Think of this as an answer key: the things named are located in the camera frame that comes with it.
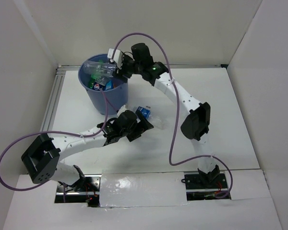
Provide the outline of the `green plastic bottle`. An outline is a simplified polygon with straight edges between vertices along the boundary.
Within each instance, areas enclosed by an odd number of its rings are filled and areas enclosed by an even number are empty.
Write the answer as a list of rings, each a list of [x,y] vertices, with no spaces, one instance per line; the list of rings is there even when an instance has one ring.
[[[90,80],[88,87],[91,89],[94,82],[100,83],[105,86],[107,83],[107,78],[103,75],[103,61],[88,61],[85,65],[86,72],[90,75]]]

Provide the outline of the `clear bottle white cap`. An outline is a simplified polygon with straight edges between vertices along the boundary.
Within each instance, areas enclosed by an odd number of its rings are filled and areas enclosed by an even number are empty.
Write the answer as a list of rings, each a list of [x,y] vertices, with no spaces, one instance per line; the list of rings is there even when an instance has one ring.
[[[83,69],[86,74],[94,75],[95,77],[113,77],[116,65],[103,61],[95,62],[87,60],[83,64]]]

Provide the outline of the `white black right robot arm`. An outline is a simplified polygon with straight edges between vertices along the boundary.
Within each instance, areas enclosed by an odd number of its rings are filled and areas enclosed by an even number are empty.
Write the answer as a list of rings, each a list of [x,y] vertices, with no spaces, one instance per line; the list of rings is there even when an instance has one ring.
[[[208,132],[211,106],[207,102],[200,102],[188,93],[172,77],[168,64],[155,62],[146,44],[137,43],[131,47],[131,50],[132,55],[128,56],[117,48],[109,49],[108,58],[111,63],[116,65],[113,76],[126,81],[133,74],[141,75],[145,81],[160,90],[176,104],[176,118],[169,152],[169,164],[178,166],[191,161],[191,159],[186,159],[174,163],[171,159],[177,131],[180,130],[191,141],[194,150],[198,153],[193,158],[199,160],[198,172],[201,185],[205,188],[212,187],[219,175],[219,166],[214,159],[209,144]]]

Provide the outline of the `small pepsi bottle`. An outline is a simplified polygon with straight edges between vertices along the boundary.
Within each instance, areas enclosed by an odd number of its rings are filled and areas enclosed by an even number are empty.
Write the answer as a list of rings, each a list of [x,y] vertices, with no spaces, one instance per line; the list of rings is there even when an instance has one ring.
[[[101,85],[100,83],[94,82],[92,85],[92,90],[94,91],[103,91],[105,86]]]

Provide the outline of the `crushed bottle blue label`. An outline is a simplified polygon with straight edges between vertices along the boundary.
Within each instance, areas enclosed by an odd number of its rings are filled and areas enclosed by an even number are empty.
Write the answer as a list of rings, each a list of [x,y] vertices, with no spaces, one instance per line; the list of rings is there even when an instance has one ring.
[[[104,90],[105,91],[108,91],[108,90],[112,90],[114,88],[114,85],[113,85],[113,81],[110,80],[106,83],[106,85],[104,86]]]

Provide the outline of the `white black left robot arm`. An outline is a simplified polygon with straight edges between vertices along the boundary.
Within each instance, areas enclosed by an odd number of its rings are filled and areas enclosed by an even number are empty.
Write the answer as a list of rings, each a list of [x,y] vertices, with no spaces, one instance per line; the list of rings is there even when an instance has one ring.
[[[132,142],[153,127],[141,112],[126,110],[105,124],[100,123],[75,137],[40,134],[21,156],[21,160],[34,184],[53,180],[66,184],[74,191],[80,191],[91,180],[85,177],[78,166],[62,163],[63,159],[88,149],[114,144],[121,138]]]

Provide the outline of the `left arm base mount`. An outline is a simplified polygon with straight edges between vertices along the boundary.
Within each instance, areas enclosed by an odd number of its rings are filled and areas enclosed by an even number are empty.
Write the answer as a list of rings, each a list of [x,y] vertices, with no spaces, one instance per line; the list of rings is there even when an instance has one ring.
[[[99,207],[101,175],[86,175],[82,187],[74,190],[67,184],[58,183],[55,204],[85,204],[88,207]]]

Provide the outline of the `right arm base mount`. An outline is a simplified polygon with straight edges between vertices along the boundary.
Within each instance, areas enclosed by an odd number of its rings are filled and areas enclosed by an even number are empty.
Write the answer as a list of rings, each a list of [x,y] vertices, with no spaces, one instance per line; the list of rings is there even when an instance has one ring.
[[[218,166],[208,174],[200,170],[187,172],[181,182],[188,201],[231,199],[226,175]]]

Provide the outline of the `blue label water bottle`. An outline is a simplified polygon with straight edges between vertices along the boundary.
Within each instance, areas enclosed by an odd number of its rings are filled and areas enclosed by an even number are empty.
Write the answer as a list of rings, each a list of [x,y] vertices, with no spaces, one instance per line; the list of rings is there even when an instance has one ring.
[[[168,122],[157,116],[156,113],[152,113],[149,106],[135,106],[132,111],[135,113],[139,111],[149,123],[158,129],[165,129],[168,126]]]

